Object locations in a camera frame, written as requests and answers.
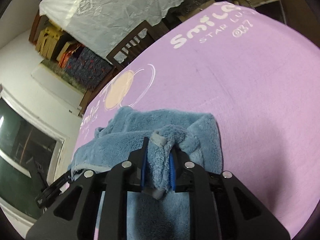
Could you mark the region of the dark wooden chair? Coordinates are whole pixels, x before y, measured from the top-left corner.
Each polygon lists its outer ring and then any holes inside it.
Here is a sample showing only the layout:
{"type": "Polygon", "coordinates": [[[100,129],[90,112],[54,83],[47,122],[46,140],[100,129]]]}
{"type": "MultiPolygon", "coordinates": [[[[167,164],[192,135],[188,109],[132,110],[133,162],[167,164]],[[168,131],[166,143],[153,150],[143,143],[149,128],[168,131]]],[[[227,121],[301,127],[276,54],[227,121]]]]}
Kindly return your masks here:
{"type": "Polygon", "coordinates": [[[143,51],[155,43],[158,39],[157,33],[152,26],[143,21],[128,33],[107,55],[110,61],[118,70],[127,67],[143,51]]]}

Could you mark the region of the dark patterned storage box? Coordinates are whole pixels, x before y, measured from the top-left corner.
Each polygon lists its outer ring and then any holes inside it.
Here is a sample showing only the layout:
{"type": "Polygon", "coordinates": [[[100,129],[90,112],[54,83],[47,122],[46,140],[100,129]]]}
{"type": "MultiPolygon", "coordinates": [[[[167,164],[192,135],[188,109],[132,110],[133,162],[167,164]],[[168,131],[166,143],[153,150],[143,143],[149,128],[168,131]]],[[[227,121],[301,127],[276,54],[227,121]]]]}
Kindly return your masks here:
{"type": "Polygon", "coordinates": [[[79,47],[68,59],[65,72],[87,89],[95,89],[113,66],[87,47],[79,47]]]}

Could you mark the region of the dark glass window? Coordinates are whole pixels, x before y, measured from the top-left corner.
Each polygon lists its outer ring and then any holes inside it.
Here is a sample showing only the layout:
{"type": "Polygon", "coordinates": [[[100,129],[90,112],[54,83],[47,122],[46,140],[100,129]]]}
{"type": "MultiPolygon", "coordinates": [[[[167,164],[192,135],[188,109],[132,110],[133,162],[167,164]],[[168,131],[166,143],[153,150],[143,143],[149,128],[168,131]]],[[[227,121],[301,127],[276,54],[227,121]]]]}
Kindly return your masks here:
{"type": "Polygon", "coordinates": [[[27,167],[33,159],[44,179],[62,144],[33,126],[1,99],[1,198],[23,214],[38,219],[42,211],[35,203],[40,193],[27,167]]]}

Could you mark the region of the blue fluffy fleece garment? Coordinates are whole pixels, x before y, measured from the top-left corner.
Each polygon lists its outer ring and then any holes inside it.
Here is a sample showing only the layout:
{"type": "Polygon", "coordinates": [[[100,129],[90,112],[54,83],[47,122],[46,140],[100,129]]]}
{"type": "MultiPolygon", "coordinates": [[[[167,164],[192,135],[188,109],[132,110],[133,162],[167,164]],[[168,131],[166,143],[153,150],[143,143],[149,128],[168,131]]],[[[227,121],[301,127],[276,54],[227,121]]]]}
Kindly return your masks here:
{"type": "Polygon", "coordinates": [[[120,108],[106,127],[79,147],[70,165],[72,178],[83,170],[105,172],[125,161],[149,139],[143,192],[127,195],[128,239],[188,239],[189,196],[170,187],[169,154],[178,146],[206,171],[220,173],[223,158],[214,116],[160,109],[120,108]]]}

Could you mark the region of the purple printed bed sheet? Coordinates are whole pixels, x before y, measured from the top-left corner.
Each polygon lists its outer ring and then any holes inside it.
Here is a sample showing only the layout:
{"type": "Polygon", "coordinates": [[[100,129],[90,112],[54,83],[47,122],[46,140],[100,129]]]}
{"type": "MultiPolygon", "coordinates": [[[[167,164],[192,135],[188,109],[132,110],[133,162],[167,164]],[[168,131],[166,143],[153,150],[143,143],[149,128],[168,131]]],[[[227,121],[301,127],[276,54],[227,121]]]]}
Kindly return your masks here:
{"type": "Polygon", "coordinates": [[[319,202],[319,48],[219,2],[142,52],[91,102],[76,146],[122,106],[211,113],[223,166],[295,237],[319,202]]]}

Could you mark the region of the yellow cardboard boxes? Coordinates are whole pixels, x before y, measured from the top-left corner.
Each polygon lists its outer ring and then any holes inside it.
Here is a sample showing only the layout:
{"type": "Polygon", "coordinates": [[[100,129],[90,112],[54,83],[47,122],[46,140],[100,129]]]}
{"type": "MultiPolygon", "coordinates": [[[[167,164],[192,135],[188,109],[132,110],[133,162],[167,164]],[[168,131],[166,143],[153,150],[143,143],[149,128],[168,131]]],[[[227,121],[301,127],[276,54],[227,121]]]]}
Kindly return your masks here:
{"type": "Polygon", "coordinates": [[[46,27],[40,31],[35,50],[45,59],[55,60],[68,39],[65,31],[46,27]]]}

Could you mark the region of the white lace cover cloth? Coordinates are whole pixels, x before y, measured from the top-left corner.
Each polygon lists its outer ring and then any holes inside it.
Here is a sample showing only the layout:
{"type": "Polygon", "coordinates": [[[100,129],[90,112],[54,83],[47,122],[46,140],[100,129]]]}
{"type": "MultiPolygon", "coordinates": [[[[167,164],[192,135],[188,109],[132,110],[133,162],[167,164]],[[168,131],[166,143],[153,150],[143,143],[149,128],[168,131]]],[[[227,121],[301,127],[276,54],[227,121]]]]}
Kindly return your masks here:
{"type": "Polygon", "coordinates": [[[159,24],[170,8],[184,0],[42,0],[39,14],[47,16],[78,42],[101,57],[137,25],[159,24]]]}

